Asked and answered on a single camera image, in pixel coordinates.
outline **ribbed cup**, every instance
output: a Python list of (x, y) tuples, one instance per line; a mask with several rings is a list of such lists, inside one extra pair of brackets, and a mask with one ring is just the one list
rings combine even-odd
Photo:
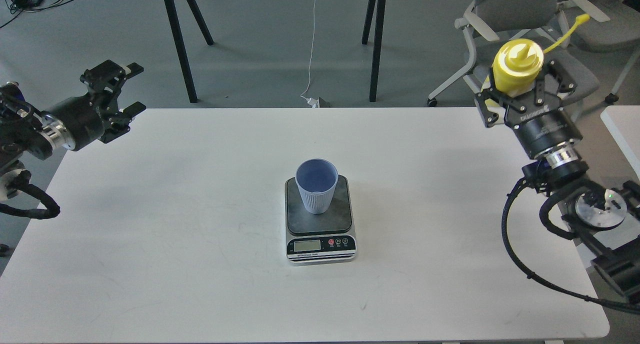
[(324, 159), (309, 159), (295, 171), (295, 184), (304, 209), (311, 214), (329, 210), (338, 184), (338, 170)]

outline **yellow cap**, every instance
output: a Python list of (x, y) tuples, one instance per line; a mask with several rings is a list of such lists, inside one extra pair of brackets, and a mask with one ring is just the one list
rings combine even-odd
[(535, 41), (508, 41), (493, 60), (496, 89), (512, 97), (528, 91), (542, 69), (543, 62), (542, 48)]

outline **chair wheel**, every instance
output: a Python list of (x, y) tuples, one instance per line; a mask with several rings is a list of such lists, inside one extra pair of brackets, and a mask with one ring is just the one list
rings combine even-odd
[(615, 102), (617, 102), (619, 100), (619, 96), (617, 96), (614, 93), (609, 93), (605, 98), (604, 98), (604, 102), (606, 104), (613, 104)]

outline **office chair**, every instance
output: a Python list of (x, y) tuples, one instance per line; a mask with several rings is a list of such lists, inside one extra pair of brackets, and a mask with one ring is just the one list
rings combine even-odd
[[(624, 5), (624, 0), (586, 0), (590, 5), (582, 2), (573, 7), (562, 8), (561, 13), (566, 20), (576, 19), (576, 16), (587, 13), (596, 20), (589, 20), (571, 35), (571, 43), (586, 52), (609, 53), (635, 48), (626, 62), (622, 72), (617, 77), (611, 93), (606, 96), (606, 104), (618, 101), (618, 90), (625, 77), (640, 57), (640, 12)], [(567, 25), (560, 22), (564, 30)]]
[[(455, 27), (462, 30), (468, 50), (468, 60), (462, 68), (432, 91), (427, 98), (428, 107), (436, 107), (436, 96), (462, 78), (473, 93), (479, 93), (489, 75), (494, 56), (506, 42), (497, 32), (533, 30), (547, 25), (558, 11), (558, 0), (473, 0), (462, 18), (455, 19)], [(476, 38), (484, 40), (476, 45)], [(543, 49), (553, 41), (545, 36), (530, 38)], [(598, 89), (598, 79), (564, 48), (555, 48), (545, 55), (545, 61), (557, 60), (577, 83), (576, 90), (565, 98), (567, 104), (582, 100)]]

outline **cup rim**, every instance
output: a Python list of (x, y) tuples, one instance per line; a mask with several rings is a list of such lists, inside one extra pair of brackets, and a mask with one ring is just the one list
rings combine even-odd
[[(333, 168), (333, 171), (335, 172), (335, 181), (333, 182), (333, 184), (331, 185), (331, 187), (329, 187), (329, 189), (325, 190), (325, 191), (320, 191), (320, 192), (311, 192), (311, 191), (307, 191), (306, 189), (304, 189), (304, 187), (302, 187), (300, 185), (300, 183), (298, 182), (298, 171), (300, 170), (300, 168), (302, 166), (304, 166), (304, 164), (308, 163), (308, 162), (315, 162), (316, 160), (325, 162), (327, 164), (329, 164), (329, 166), (331, 166), (331, 168)], [(297, 169), (295, 169), (295, 184), (297, 185), (298, 188), (303, 189), (304, 191), (306, 191), (310, 196), (322, 196), (323, 194), (327, 194), (329, 193), (329, 191), (331, 191), (331, 189), (334, 189), (334, 187), (336, 187), (336, 185), (338, 184), (338, 179), (340, 179), (340, 174), (338, 173), (338, 169), (336, 169), (336, 166), (333, 164), (333, 162), (327, 160), (327, 159), (322, 159), (320, 157), (314, 157), (313, 159), (308, 159), (302, 162), (302, 164), (297, 166)]]

